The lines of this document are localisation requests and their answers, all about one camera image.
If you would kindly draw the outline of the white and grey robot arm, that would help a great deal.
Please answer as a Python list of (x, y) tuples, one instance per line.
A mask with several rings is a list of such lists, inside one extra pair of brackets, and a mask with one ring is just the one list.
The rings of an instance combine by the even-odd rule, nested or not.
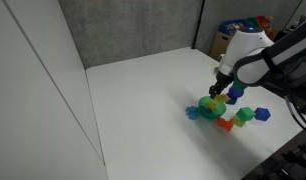
[(263, 30), (237, 30), (220, 60), (210, 97), (219, 95), (233, 80), (256, 87), (269, 79), (282, 79), (305, 55), (306, 20), (276, 42)]

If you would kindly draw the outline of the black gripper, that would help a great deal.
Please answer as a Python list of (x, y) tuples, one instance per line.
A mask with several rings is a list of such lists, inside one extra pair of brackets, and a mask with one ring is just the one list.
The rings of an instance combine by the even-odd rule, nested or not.
[(234, 80), (232, 75), (225, 75), (218, 72), (216, 75), (216, 83), (209, 88), (211, 98), (220, 95), (221, 92)]

